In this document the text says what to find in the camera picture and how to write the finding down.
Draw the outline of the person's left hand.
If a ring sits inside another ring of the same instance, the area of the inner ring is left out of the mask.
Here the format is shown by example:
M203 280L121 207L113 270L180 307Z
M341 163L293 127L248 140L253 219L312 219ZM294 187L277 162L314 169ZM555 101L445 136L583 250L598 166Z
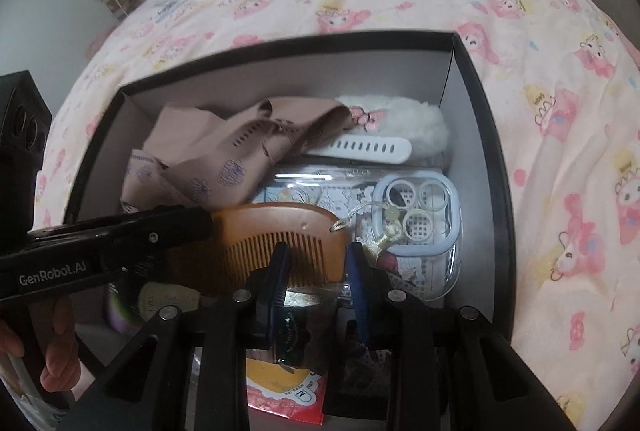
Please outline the person's left hand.
M55 300L48 326L51 333L43 351L44 367L40 382L47 392L70 391L78 384L81 365L75 338L75 315L70 297ZM1 323L1 379L18 395L24 390L17 380L10 356L21 359L25 350L21 339L4 321Z

